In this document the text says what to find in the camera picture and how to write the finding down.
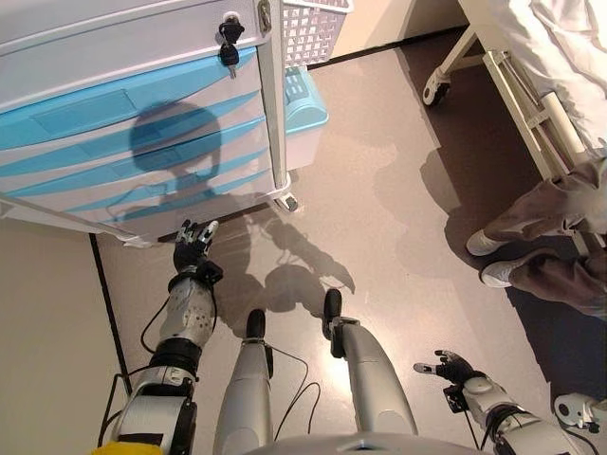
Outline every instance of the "baseboard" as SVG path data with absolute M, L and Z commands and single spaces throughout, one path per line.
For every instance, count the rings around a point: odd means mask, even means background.
M 340 55 L 339 57 L 334 57 L 326 62 L 321 64 L 310 64 L 307 69 L 312 70 L 316 68 L 322 68 L 323 66 L 328 66 L 330 64 L 338 64 L 340 62 L 345 62 L 352 59 L 357 59 L 358 57 L 363 57 L 369 54 L 375 54 L 376 52 L 381 52 L 383 50 L 394 49 L 395 47 L 401 47 L 405 45 L 410 45 L 412 43 L 419 43 L 420 41 L 425 41 L 436 36 L 447 35 L 450 33 L 454 33 L 457 31 L 464 31 L 468 26 L 458 26 L 446 28 L 444 30 L 433 31 L 431 33 L 426 33 L 423 35 L 412 36 L 411 38 L 405 38 L 404 40 L 395 41 L 393 43 L 388 43 L 387 45 L 378 45 L 376 47 L 370 47 L 368 49 L 359 50 L 357 52 L 352 52 L 351 54 Z

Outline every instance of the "person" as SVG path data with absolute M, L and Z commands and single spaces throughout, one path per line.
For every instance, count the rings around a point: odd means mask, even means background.
M 576 231 L 607 234 L 607 157 L 576 166 L 568 175 L 544 180 L 469 238 L 473 256 L 486 256 L 514 241 Z M 481 281 L 513 286 L 536 297 L 562 301 L 582 313 L 607 320 L 607 251 L 565 261 L 540 248 L 514 261 L 489 264 Z

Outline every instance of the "floor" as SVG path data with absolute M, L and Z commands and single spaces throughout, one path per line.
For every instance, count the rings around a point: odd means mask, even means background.
M 604 394 L 604 325 L 561 304 L 484 287 L 482 264 L 464 251 L 466 238 L 539 176 L 484 68 L 454 75 L 448 98 L 431 112 L 420 104 L 425 78 L 456 38 L 313 70 L 330 120 L 315 163 L 293 175 L 303 207 L 293 214 L 262 207 L 232 216 L 212 247 L 212 259 L 226 273 L 217 285 L 220 320 L 195 393 L 194 453 L 211 453 L 238 337 L 248 311 L 258 307 L 267 311 L 267 341 L 307 360 L 308 380 L 321 383 L 312 431 L 356 429 L 346 364 L 329 354 L 318 319 L 330 286 L 340 288 L 344 314 L 360 319 L 392 359 L 421 435 L 472 445 L 464 417 L 445 403 L 446 384 L 412 369 L 418 361 L 434 362 L 435 349 L 463 355 L 528 410 L 551 418 L 551 384 L 569 367 L 555 360 L 550 343 L 563 338 L 564 324 L 573 320 L 585 331 L 572 336 L 584 355 L 561 343 L 577 362 L 577 374 L 563 386 Z M 173 247 L 127 249 L 100 236 L 100 248 L 127 365 L 134 369 L 148 360 L 138 337 L 165 299 Z M 572 254 L 567 243 L 559 248 Z M 302 375 L 299 364 L 275 355 L 275 427 Z M 305 432 L 314 399 L 314 393 L 302 399 L 281 437 Z

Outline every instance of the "white sheet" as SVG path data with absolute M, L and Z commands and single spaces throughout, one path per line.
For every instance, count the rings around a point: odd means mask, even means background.
M 488 0 L 541 95 L 555 92 L 591 149 L 607 155 L 605 0 Z

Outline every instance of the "robotic arm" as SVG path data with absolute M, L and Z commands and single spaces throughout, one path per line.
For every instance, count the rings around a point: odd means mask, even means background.
M 582 452 L 560 429 L 521 408 L 486 374 L 472 369 L 459 355 L 436 351 L 440 365 L 416 363 L 419 373 L 436 374 L 453 385 L 443 390 L 453 412 L 469 410 L 474 421 L 495 444 L 497 455 L 581 455 Z
M 158 446 L 163 455 L 189 454 L 195 428 L 192 401 L 202 349 L 216 319 L 213 285 L 221 268 L 207 259 L 216 221 L 199 230 L 186 221 L 175 239 L 177 275 L 163 305 L 167 317 L 149 365 L 120 414 L 112 440 Z

